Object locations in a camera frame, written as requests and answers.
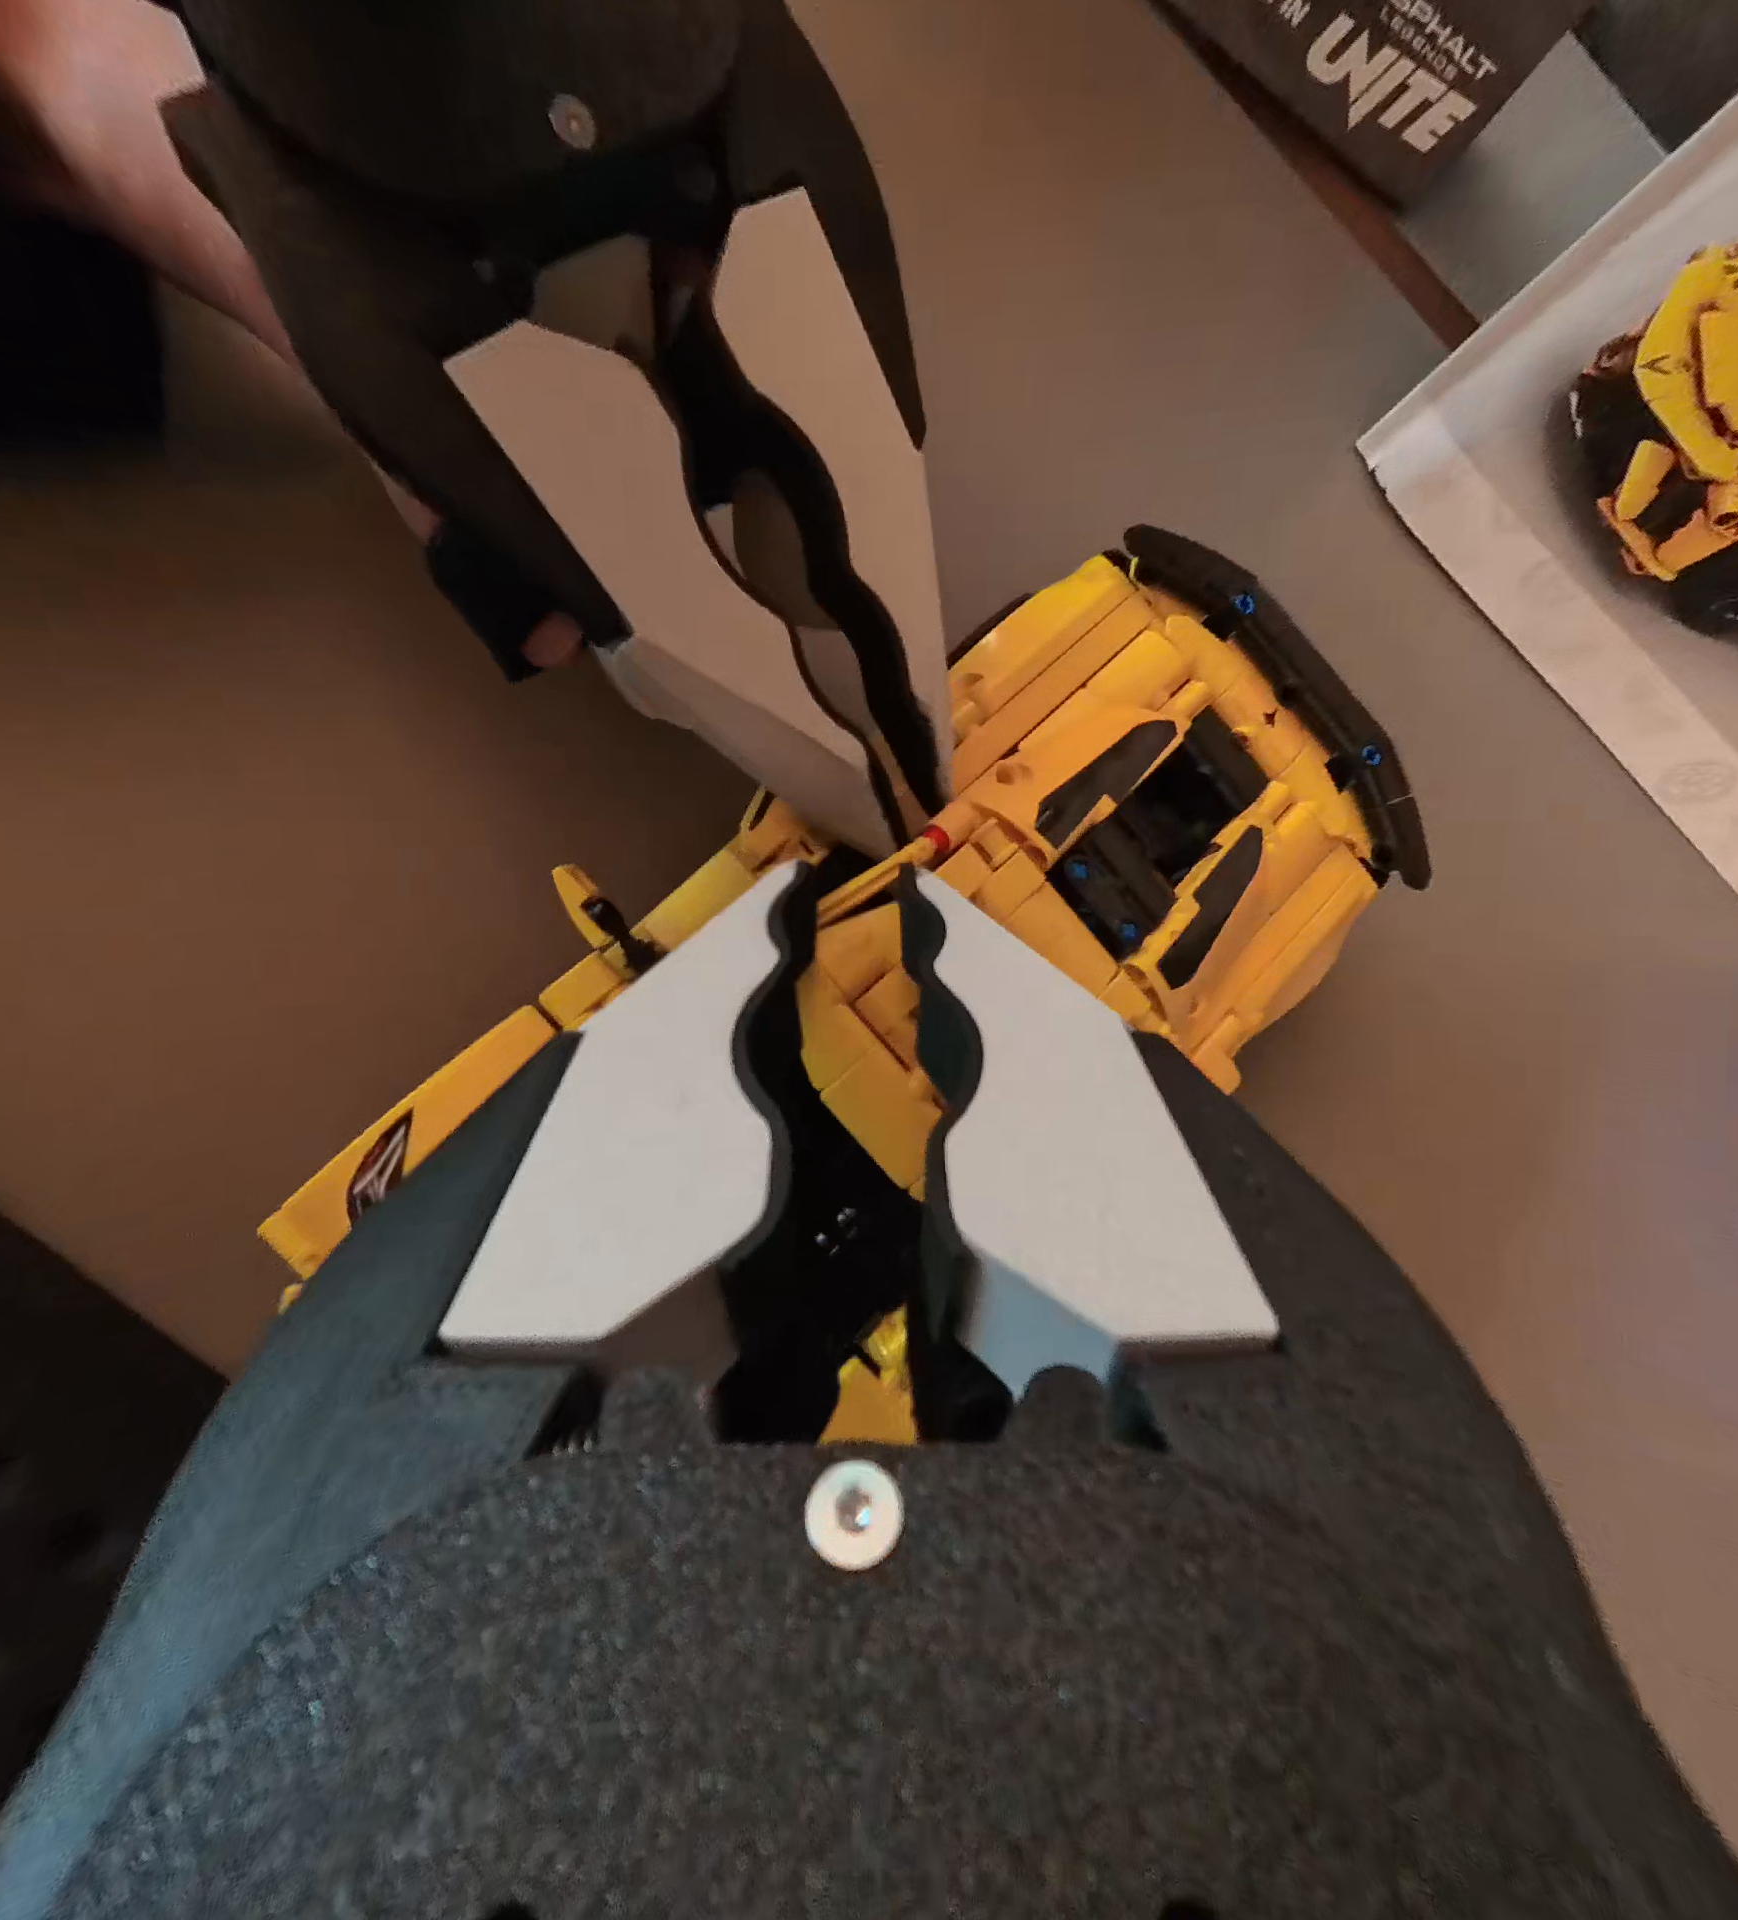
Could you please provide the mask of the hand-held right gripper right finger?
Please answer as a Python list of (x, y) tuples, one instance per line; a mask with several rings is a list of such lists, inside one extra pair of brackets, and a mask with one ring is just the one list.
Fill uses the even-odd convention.
[(907, 881), (928, 1140), (928, 1337), (1012, 1401), (1049, 1371), (1268, 1353), (1264, 1287), (1149, 1069), (1100, 999), (939, 878)]

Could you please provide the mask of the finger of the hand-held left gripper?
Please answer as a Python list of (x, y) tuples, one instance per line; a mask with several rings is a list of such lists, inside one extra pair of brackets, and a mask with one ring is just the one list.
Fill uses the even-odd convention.
[(928, 465), (811, 194), (743, 205), (672, 294), (660, 373), (712, 538), (867, 751), (880, 819), (936, 814), (955, 747)]
[(856, 851), (894, 851), (867, 744), (801, 672), (792, 631), (747, 589), (687, 489), (664, 397), (616, 351), (509, 325), (445, 374), (627, 623), (602, 649), (617, 694), (699, 735)]

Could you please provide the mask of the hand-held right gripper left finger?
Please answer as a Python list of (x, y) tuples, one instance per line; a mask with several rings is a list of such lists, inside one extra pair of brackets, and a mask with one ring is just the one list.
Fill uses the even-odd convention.
[(808, 864), (763, 878), (574, 1037), (444, 1346), (613, 1346), (770, 1220), (781, 1112), (744, 1058)]

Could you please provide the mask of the yellow toy brick car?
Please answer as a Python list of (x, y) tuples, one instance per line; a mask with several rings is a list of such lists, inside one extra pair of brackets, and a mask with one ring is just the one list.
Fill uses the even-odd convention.
[(835, 1267), (808, 1404), (825, 1443), (915, 1443), (924, 1337), (898, 1281), (946, 1100), (921, 1069), (894, 875), (928, 872), (1131, 1033), (1218, 1091), (1238, 1053), (1335, 968), (1388, 881), (1424, 888), (1419, 806), (1383, 727), (1258, 579), (1156, 528), (1003, 609), (952, 661), (952, 804), (880, 864), (826, 845), (760, 792), (725, 850), (640, 920), (553, 872), (586, 944), (526, 1009), (424, 1079), (259, 1227), (287, 1267), (279, 1315), (352, 1223), (531, 1058), (791, 864), (826, 872), (801, 1064), (826, 1120)]

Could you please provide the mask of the grey desk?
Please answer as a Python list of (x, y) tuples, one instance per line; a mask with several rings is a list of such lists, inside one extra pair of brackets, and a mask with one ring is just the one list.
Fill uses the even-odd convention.
[[(1443, 351), (1139, 2), (798, 2), (880, 170), (955, 638), (1155, 523), (1254, 570), (1433, 845), (1244, 1103), (1519, 1426), (1738, 1850), (1738, 900), (1388, 513)], [(747, 785), (506, 685), (379, 479), (162, 290), (170, 441), (0, 468), (0, 1213), (221, 1374), (258, 1223)]]

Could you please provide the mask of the person's left hand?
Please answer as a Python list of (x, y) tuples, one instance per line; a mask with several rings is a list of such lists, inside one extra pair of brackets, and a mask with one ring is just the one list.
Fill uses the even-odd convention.
[(296, 363), (251, 253), (162, 121), (200, 78), (162, 2), (0, 2), (0, 118), (42, 200)]

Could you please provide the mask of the dark car set box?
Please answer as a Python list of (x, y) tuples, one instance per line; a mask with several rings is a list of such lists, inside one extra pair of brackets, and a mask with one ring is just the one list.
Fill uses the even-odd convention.
[(1419, 197), (1592, 2), (1163, 2), (1392, 204)]

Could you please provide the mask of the black perforated chair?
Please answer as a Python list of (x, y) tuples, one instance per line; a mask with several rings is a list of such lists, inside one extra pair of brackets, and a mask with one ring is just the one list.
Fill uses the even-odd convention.
[(227, 1381), (0, 1216), (0, 1807)]

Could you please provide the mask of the white car instruction booklet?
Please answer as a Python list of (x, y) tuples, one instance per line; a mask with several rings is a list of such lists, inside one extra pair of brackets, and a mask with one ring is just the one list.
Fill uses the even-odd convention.
[(1361, 453), (1738, 897), (1738, 97)]

